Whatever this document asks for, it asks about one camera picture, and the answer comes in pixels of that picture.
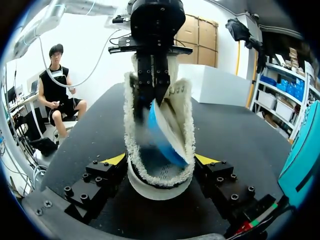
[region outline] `black tank top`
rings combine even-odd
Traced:
[[[58,70],[49,70],[54,73],[56,71],[61,71],[61,65]],[[62,67],[63,75],[68,76],[69,69],[66,67]],[[65,76],[55,78],[59,83],[67,85],[67,79]],[[48,102],[64,102],[68,99],[67,89],[63,86],[59,86],[54,81],[51,80],[47,71],[45,70],[41,73],[40,78],[43,83],[43,95]]]

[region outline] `computer monitor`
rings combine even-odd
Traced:
[[[16,101],[17,96],[15,87],[13,86],[11,89],[9,89],[9,91],[5,95],[5,98],[7,98],[8,96],[9,103]]]
[[[38,80],[35,80],[32,84],[31,84],[31,92],[30,93],[35,93],[37,91],[38,88]]]

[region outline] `man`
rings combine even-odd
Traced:
[[[54,79],[64,85],[72,85],[69,76],[69,69],[60,65],[64,47],[61,44],[53,46],[49,51],[51,64],[49,70]],[[76,93],[75,88],[69,88],[72,94]],[[67,89],[59,86],[49,77],[47,71],[40,75],[39,101],[45,105],[50,123],[55,126],[62,138],[67,136],[66,127],[62,121],[62,114],[72,117],[78,111],[80,119],[87,110],[85,100],[68,98]]]

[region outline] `white storage box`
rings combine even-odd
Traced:
[[[294,109],[277,99],[275,112],[281,116],[286,121],[290,121],[292,114],[294,113]]]
[[[258,102],[267,108],[273,110],[275,108],[277,98],[270,93],[259,90]]]

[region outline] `ceiling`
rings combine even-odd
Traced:
[[[281,9],[275,0],[207,0],[216,2],[235,14],[248,11],[258,14],[258,24],[296,31],[290,17]]]

